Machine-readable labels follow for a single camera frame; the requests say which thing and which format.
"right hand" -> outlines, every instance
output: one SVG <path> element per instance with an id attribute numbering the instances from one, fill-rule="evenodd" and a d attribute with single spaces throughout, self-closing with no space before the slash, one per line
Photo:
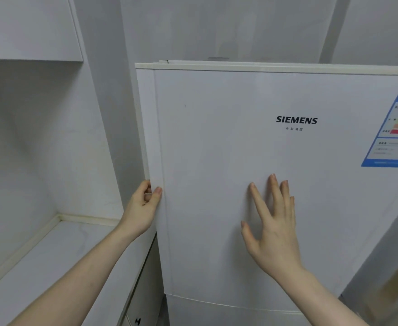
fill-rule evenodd
<path id="1" fill-rule="evenodd" d="M 249 185 L 256 210 L 262 222 L 261 239 L 257 240 L 249 225 L 241 222 L 247 251 L 256 264 L 273 279 L 280 282 L 284 277 L 303 269 L 300 259 L 299 243 L 296 236 L 294 197 L 289 196 L 288 181 L 283 181 L 279 189 L 274 174 L 269 182 L 273 196 L 273 215 L 254 183 Z"/>

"baseboard trim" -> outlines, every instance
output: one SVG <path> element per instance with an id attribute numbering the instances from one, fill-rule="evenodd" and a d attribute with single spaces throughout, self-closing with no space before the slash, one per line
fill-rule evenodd
<path id="1" fill-rule="evenodd" d="M 48 222 L 48 224 L 46 224 L 43 228 L 37 231 L 36 234 L 33 235 L 33 237 L 29 241 L 27 241 L 21 248 L 14 252 L 3 264 L 0 265 L 0 280 L 61 221 L 104 226 L 116 226 L 119 223 L 118 219 L 107 219 L 104 217 L 95 216 L 57 214 Z"/>
<path id="2" fill-rule="evenodd" d="M 75 223 L 86 223 L 95 225 L 105 226 L 116 226 L 119 223 L 119 219 L 108 219 L 105 217 L 96 216 L 81 216 L 81 215 L 68 215 L 68 214 L 57 214 L 61 221 L 75 222 Z"/>
<path id="3" fill-rule="evenodd" d="M 60 222 L 58 215 L 54 216 L 43 228 L 36 232 L 21 248 L 14 252 L 3 264 L 0 265 L 0 280 L 9 272 L 27 253 L 36 246 Z"/>

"siemens logo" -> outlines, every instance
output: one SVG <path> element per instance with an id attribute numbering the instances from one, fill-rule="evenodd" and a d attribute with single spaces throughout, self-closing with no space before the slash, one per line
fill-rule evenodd
<path id="1" fill-rule="evenodd" d="M 276 118 L 276 122 L 285 122 L 285 123 L 311 123 L 315 125 L 317 123 L 318 118 L 300 118 L 294 116 L 278 116 Z"/>

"blue bar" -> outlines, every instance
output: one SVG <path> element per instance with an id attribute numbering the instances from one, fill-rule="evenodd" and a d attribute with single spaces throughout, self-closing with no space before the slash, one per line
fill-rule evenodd
<path id="1" fill-rule="evenodd" d="M 390 159 L 365 159 L 361 167 L 394 167 L 398 168 L 398 160 Z"/>

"hand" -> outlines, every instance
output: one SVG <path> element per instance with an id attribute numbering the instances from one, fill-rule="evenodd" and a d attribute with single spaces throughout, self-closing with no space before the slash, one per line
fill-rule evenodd
<path id="1" fill-rule="evenodd" d="M 116 230 L 132 235 L 132 240 L 135 240 L 151 226 L 163 190 L 157 187 L 152 195 L 150 193 L 151 182 L 143 181 L 132 195 L 116 226 Z"/>
<path id="2" fill-rule="evenodd" d="M 279 189 L 276 176 L 270 175 L 269 182 L 273 196 L 273 216 L 261 198 L 254 183 L 249 188 L 262 222 L 262 236 L 257 240 L 249 225 L 241 222 L 247 251 L 256 264 L 278 282 L 292 272 L 303 269 L 300 260 L 299 243 L 296 237 L 294 197 L 289 196 L 288 181 Z"/>

